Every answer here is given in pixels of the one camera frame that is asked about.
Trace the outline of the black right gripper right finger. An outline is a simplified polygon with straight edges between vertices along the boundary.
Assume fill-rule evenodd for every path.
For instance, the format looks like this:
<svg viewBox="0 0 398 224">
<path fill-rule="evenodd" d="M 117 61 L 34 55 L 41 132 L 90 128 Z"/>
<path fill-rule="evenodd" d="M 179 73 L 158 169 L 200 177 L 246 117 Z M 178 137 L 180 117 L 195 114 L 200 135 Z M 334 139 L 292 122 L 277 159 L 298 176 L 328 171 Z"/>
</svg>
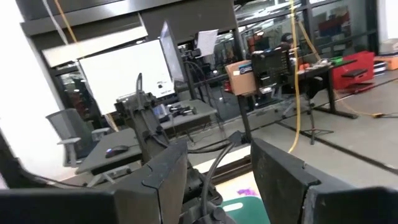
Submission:
<svg viewBox="0 0 398 224">
<path fill-rule="evenodd" d="M 398 224 L 398 189 L 354 187 L 258 138 L 251 164 L 271 224 Z"/>
</svg>

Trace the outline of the purple plastic decoration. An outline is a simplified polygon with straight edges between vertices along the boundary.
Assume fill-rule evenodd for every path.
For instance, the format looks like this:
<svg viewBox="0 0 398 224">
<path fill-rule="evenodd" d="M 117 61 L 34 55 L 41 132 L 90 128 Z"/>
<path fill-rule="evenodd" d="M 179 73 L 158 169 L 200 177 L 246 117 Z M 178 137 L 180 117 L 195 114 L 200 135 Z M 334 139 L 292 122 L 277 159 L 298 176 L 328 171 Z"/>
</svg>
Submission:
<svg viewBox="0 0 398 224">
<path fill-rule="evenodd" d="M 257 191 L 254 189 L 239 189 L 237 191 L 237 194 L 242 196 L 242 197 L 246 197 L 246 196 L 253 196 L 256 197 L 257 196 Z"/>
</svg>

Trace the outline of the teal plastic bin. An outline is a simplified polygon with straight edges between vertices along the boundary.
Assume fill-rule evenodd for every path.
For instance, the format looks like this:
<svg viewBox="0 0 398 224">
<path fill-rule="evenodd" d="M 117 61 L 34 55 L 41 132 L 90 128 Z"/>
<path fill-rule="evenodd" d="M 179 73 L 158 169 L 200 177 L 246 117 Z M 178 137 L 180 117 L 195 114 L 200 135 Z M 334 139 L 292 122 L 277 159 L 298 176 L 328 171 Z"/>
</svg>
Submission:
<svg viewBox="0 0 398 224">
<path fill-rule="evenodd" d="M 246 196 L 223 202 L 220 207 L 236 224 L 271 224 L 259 197 Z"/>
</svg>

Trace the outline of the black computer mouse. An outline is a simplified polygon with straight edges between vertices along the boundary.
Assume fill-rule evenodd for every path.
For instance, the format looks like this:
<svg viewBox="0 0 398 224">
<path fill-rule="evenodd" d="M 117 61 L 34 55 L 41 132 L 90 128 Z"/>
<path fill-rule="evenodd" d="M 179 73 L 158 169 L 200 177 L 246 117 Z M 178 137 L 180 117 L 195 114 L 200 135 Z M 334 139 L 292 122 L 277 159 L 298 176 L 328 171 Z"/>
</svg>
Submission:
<svg viewBox="0 0 398 224">
<path fill-rule="evenodd" d="M 112 158 L 112 157 L 117 156 L 119 154 L 123 154 L 125 152 L 128 152 L 128 150 L 129 150 L 128 146 L 124 146 L 124 145 L 114 146 L 114 147 L 109 148 L 109 149 L 106 150 L 105 158 L 107 158 L 107 159 Z"/>
</svg>

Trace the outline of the black tripod stand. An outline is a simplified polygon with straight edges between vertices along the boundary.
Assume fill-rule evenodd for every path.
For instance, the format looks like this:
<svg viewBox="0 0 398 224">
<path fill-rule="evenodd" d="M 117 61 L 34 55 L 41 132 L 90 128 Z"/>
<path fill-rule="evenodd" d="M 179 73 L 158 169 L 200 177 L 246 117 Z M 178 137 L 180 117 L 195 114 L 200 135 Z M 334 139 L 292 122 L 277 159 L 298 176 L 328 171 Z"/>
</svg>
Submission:
<svg viewBox="0 0 398 224">
<path fill-rule="evenodd" d="M 331 134 L 331 133 L 334 133 L 334 131 L 328 130 L 328 129 L 319 129 L 319 128 L 315 127 L 315 119 L 313 116 L 313 105 L 311 103 L 311 99 L 307 95 L 303 95 L 302 98 L 307 103 L 307 108 L 308 108 L 307 114 L 309 115 L 309 118 L 310 118 L 310 129 L 302 130 L 302 132 L 310 135 L 310 144 L 314 145 L 315 138 L 317 136 L 324 135 L 324 134 Z"/>
</svg>

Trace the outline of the black desk leg stand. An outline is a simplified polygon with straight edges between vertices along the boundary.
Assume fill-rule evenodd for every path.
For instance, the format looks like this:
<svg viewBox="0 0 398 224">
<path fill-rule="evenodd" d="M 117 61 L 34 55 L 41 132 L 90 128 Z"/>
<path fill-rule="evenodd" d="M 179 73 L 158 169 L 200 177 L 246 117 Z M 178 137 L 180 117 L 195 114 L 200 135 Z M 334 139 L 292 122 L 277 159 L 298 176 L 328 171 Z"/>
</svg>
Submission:
<svg viewBox="0 0 398 224">
<path fill-rule="evenodd" d="M 237 100 L 238 100 L 239 110 L 241 113 L 241 119 L 244 126 L 245 140 L 247 143 L 250 143 L 252 136 L 251 136 L 251 128 L 249 125 L 248 115 L 246 112 L 245 97 L 243 95 L 238 95 Z"/>
</svg>

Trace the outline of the black desk gadget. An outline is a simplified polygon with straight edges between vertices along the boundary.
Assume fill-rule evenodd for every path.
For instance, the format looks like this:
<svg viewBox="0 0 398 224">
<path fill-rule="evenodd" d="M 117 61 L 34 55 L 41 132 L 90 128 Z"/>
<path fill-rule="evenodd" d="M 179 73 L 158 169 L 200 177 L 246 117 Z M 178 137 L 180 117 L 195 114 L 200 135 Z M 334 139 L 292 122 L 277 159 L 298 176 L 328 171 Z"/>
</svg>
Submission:
<svg viewBox="0 0 398 224">
<path fill-rule="evenodd" d="M 187 115 L 197 114 L 197 109 L 192 106 L 177 105 L 177 106 L 170 106 L 169 112 L 173 117 L 187 116 Z"/>
</svg>

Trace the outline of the grey office chair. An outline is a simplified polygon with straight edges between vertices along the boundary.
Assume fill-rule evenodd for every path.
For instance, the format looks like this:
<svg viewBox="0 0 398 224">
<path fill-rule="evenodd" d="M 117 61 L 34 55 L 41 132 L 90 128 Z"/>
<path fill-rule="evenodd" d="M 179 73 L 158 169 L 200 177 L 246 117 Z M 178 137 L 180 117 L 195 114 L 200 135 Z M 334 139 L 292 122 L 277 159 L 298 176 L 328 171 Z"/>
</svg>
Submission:
<svg viewBox="0 0 398 224">
<path fill-rule="evenodd" d="M 112 132 L 111 128 L 91 130 L 73 108 L 52 113 L 45 118 L 60 138 L 57 144 L 65 149 L 64 167 L 78 167 L 101 138 Z"/>
</svg>

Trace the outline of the black work table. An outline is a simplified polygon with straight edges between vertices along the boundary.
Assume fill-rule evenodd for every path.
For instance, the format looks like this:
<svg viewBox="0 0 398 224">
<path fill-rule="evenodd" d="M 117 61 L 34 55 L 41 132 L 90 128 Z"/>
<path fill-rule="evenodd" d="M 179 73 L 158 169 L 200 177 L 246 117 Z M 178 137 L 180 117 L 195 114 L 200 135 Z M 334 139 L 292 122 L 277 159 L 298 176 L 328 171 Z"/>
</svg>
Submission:
<svg viewBox="0 0 398 224">
<path fill-rule="evenodd" d="M 326 89 L 327 89 L 327 93 L 328 93 L 328 104 L 330 107 L 329 108 L 315 107 L 315 110 L 321 111 L 324 113 L 333 114 L 336 116 L 341 116 L 344 118 L 357 119 L 358 115 L 356 115 L 356 114 L 347 113 L 347 112 L 340 111 L 340 110 L 336 109 L 336 105 L 335 105 L 336 93 L 334 92 L 335 89 L 334 89 L 334 82 L 333 82 L 333 70 L 335 68 L 349 65 L 349 64 L 355 63 L 355 62 L 357 62 L 357 60 L 343 60 L 342 62 L 337 63 L 337 64 L 325 65 L 320 68 L 316 68 L 314 70 L 299 73 L 298 77 L 294 78 L 294 80 L 301 81 L 301 80 L 304 80 L 305 78 L 315 77 L 315 76 L 322 75 L 322 74 L 326 73 L 327 74 Z"/>
</svg>

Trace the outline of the brown cardboard box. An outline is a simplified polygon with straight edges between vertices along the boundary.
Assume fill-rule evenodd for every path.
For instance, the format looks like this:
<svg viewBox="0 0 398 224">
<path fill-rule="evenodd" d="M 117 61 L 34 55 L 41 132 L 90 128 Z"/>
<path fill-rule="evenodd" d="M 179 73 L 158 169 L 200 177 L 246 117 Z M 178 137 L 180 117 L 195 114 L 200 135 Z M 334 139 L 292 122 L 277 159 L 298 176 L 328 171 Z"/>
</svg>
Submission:
<svg viewBox="0 0 398 224">
<path fill-rule="evenodd" d="M 250 60 L 242 60 L 225 66 L 234 95 L 247 95 L 257 90 Z"/>
</svg>

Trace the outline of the large white lit screen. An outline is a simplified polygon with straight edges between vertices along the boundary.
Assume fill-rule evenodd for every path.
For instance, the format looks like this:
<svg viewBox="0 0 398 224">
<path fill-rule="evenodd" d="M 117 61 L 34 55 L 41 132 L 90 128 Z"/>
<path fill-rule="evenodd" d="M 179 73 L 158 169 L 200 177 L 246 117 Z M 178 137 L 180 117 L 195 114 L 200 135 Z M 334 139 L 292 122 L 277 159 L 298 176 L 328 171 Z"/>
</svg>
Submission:
<svg viewBox="0 0 398 224">
<path fill-rule="evenodd" d="M 175 93 L 159 40 L 84 58 L 80 65 L 102 115 L 116 111 L 118 98 L 136 92 L 139 74 L 144 92 L 157 98 Z"/>
</svg>

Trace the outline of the red tool cabinet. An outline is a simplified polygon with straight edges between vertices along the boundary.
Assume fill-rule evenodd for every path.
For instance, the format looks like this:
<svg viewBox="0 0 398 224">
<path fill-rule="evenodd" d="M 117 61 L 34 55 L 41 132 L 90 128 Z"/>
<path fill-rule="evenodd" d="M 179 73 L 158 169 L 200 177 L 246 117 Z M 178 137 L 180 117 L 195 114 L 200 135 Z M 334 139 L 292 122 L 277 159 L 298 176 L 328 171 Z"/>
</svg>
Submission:
<svg viewBox="0 0 398 224">
<path fill-rule="evenodd" d="M 359 93 L 370 89 L 374 79 L 374 53 L 362 51 L 343 57 L 332 70 L 335 90 Z"/>
</svg>

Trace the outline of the person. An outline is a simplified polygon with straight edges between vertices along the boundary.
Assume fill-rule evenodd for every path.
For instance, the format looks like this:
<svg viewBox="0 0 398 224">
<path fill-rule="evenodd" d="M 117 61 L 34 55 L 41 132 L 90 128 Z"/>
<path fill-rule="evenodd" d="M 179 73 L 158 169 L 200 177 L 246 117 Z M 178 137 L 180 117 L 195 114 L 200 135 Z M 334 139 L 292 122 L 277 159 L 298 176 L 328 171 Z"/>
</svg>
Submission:
<svg viewBox="0 0 398 224">
<path fill-rule="evenodd" d="M 279 47 L 283 49 L 289 49 L 289 53 L 292 54 L 294 51 L 294 40 L 292 33 L 284 33 L 281 37 Z"/>
</svg>

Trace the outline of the angled side monitor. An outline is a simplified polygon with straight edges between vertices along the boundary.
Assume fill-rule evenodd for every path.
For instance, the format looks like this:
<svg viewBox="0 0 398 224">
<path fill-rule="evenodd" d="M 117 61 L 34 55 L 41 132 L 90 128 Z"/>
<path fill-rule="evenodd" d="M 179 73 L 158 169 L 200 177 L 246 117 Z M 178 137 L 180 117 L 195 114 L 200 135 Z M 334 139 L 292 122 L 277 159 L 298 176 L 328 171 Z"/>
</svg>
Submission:
<svg viewBox="0 0 398 224">
<path fill-rule="evenodd" d="M 185 69 L 183 67 L 180 51 L 175 43 L 175 37 L 167 21 L 163 23 L 159 40 L 172 80 L 185 82 Z"/>
</svg>

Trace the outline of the orange storage box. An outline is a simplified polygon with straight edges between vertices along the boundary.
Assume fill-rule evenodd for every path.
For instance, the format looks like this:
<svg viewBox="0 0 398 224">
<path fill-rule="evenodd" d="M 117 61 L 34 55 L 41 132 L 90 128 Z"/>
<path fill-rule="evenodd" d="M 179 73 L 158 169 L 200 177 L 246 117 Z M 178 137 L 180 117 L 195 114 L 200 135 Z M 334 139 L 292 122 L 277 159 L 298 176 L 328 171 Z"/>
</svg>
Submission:
<svg viewBox="0 0 398 224">
<path fill-rule="evenodd" d="M 377 56 L 374 59 L 377 61 L 386 62 L 386 67 L 388 70 L 397 70 L 398 69 L 398 55 Z"/>
</svg>

